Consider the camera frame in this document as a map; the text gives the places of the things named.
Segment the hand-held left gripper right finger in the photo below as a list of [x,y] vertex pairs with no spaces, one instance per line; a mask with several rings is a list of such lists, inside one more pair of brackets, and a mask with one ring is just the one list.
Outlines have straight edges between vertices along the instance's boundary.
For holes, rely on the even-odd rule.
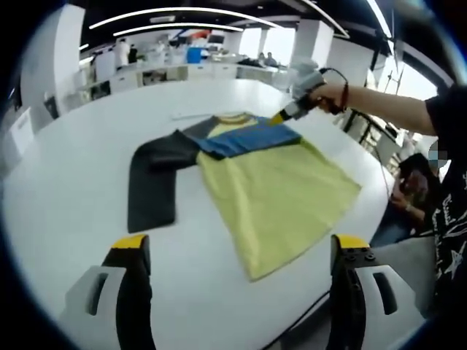
[[357,236],[331,236],[330,349],[399,349],[424,323],[413,289]]

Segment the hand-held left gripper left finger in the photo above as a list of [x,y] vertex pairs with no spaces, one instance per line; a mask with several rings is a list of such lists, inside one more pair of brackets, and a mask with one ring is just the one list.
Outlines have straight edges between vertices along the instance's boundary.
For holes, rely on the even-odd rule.
[[150,274],[149,237],[120,239],[66,293],[59,325],[78,349],[154,349]]

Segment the person's right hand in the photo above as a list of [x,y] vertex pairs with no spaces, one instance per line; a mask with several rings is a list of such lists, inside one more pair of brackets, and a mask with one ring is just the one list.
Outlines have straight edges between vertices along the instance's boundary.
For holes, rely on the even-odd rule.
[[325,83],[316,89],[311,98],[319,100],[317,107],[324,112],[338,114],[346,107],[348,84]]

